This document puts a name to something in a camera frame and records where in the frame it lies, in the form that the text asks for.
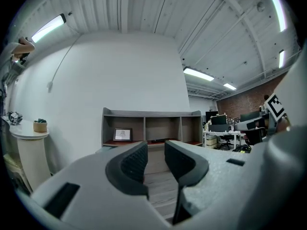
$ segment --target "black monitor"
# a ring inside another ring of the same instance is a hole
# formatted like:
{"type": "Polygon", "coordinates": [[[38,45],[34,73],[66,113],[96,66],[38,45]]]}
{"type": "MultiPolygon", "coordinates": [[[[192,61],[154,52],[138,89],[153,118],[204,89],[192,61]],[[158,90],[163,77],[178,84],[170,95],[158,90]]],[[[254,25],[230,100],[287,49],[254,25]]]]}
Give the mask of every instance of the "black monitor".
{"type": "Polygon", "coordinates": [[[251,112],[251,113],[246,113],[246,114],[241,114],[240,116],[240,122],[245,122],[254,118],[257,118],[260,116],[259,111],[251,112]]]}
{"type": "Polygon", "coordinates": [[[212,125],[226,125],[227,119],[226,115],[219,115],[211,117],[211,124],[212,125]]]}
{"type": "Polygon", "coordinates": [[[216,116],[217,114],[219,114],[219,112],[217,112],[217,111],[206,112],[206,123],[209,122],[209,120],[210,120],[210,118],[211,118],[212,116],[216,116]]]}

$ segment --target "brick wall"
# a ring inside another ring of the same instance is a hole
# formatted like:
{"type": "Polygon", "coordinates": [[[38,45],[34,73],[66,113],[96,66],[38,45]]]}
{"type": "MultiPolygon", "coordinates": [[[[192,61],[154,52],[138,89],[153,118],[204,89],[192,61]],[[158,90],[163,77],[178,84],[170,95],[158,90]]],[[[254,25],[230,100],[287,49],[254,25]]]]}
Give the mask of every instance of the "brick wall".
{"type": "Polygon", "coordinates": [[[270,96],[284,76],[285,74],[248,91],[217,101],[219,114],[226,113],[227,117],[240,117],[241,114],[259,110],[259,106],[264,103],[263,96],[266,94],[270,96]]]}

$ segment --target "white wall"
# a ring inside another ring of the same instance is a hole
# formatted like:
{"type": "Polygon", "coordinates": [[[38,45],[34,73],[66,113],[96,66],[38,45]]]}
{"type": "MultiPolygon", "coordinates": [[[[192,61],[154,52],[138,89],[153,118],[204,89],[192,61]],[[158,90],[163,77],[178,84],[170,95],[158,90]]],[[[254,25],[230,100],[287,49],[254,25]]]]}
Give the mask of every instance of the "white wall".
{"type": "Polygon", "coordinates": [[[206,115],[206,112],[210,110],[210,107],[214,106],[217,110],[216,102],[207,99],[189,97],[190,111],[201,111],[201,115],[206,115]]]}
{"type": "Polygon", "coordinates": [[[103,107],[189,111],[174,40],[141,32],[82,35],[48,92],[46,85],[73,41],[37,58],[19,76],[12,93],[11,110],[27,120],[47,120],[50,136],[45,145],[52,172],[101,147],[103,107]]]}

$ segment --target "ceiling light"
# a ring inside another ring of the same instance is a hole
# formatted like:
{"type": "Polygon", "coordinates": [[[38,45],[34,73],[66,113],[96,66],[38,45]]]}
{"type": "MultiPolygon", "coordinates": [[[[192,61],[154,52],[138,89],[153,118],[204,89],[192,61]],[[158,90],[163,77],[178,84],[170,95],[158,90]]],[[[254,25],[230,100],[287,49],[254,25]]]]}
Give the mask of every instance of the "ceiling light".
{"type": "Polygon", "coordinates": [[[224,86],[231,89],[231,90],[236,90],[236,88],[234,86],[230,85],[229,83],[225,83],[224,86]]]}
{"type": "Polygon", "coordinates": [[[284,19],[282,4],[280,3],[280,0],[272,0],[272,1],[274,3],[274,6],[277,12],[280,31],[282,32],[284,29],[286,29],[286,21],[284,19]]]}
{"type": "Polygon", "coordinates": [[[191,68],[184,68],[183,72],[185,74],[189,74],[189,75],[192,75],[192,76],[195,76],[195,77],[199,77],[199,78],[202,78],[202,79],[206,79],[208,81],[212,81],[214,78],[209,76],[209,75],[206,75],[200,71],[197,71],[197,70],[194,70],[194,69],[191,69],[191,68]]]}
{"type": "Polygon", "coordinates": [[[284,62],[284,50],[279,52],[279,68],[283,67],[284,62]]]}
{"type": "Polygon", "coordinates": [[[60,14],[53,20],[49,21],[46,25],[40,28],[33,36],[33,42],[37,43],[43,36],[56,29],[58,26],[63,25],[66,22],[64,14],[60,14]]]}

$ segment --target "person's arm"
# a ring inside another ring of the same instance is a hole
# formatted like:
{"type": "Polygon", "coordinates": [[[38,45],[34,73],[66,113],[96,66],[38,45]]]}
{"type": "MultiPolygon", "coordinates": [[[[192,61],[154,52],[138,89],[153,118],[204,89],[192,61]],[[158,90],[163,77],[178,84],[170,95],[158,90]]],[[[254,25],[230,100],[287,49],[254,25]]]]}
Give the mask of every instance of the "person's arm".
{"type": "Polygon", "coordinates": [[[24,37],[20,38],[20,43],[13,51],[12,54],[30,53],[35,50],[35,46],[26,40],[24,37]]]}

